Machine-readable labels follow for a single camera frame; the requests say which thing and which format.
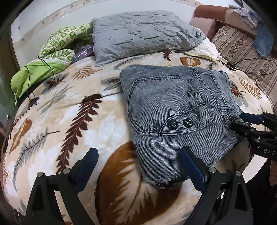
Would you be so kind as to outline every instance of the jeans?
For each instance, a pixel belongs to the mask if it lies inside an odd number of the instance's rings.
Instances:
[[[184,181],[178,154],[185,145],[210,166],[237,143],[229,125],[245,122],[225,72],[131,65],[120,79],[145,183]]]

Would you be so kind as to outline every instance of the snap button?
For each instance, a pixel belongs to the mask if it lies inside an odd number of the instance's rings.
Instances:
[[[174,119],[170,119],[168,122],[167,122],[167,127],[168,129],[174,131],[178,128],[179,124],[176,120]]]
[[[191,119],[184,119],[183,120],[183,125],[187,128],[190,128],[193,126],[193,121]]]

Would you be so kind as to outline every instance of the white cloth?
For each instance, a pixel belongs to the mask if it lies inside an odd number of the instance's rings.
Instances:
[[[246,9],[235,9],[233,13],[237,14],[238,16],[242,17],[242,20],[246,22],[251,29],[256,29],[259,20],[249,13]]]

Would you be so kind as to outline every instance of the bed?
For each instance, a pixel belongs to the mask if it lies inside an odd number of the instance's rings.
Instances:
[[[175,189],[155,189],[141,179],[131,141],[120,71],[132,64],[184,65],[225,71],[235,102],[247,113],[272,113],[263,92],[243,72],[226,66],[223,58],[188,56],[165,51],[120,59],[95,67],[95,57],[70,65],[44,81],[19,107],[2,157],[1,184],[9,204],[25,214],[38,172],[46,175],[71,168],[91,147],[99,161],[83,192],[78,194],[95,224],[182,224],[201,193],[190,180]],[[253,125],[263,131],[262,125]],[[220,172],[241,171],[253,155],[246,139],[215,164]],[[58,205],[72,224],[60,193]]]

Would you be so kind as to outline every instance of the blue gripper pad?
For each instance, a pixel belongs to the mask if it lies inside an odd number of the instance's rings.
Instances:
[[[98,150],[96,148],[90,148],[89,151],[90,154],[84,157],[85,161],[75,177],[76,185],[74,187],[74,190],[77,193],[85,189],[88,180],[98,162]]]
[[[180,161],[189,175],[189,178],[191,179],[194,187],[196,190],[201,191],[203,194],[205,192],[205,176],[202,174],[200,169],[197,167],[194,160],[191,158],[191,156],[188,154],[185,147],[182,147],[180,149]]]

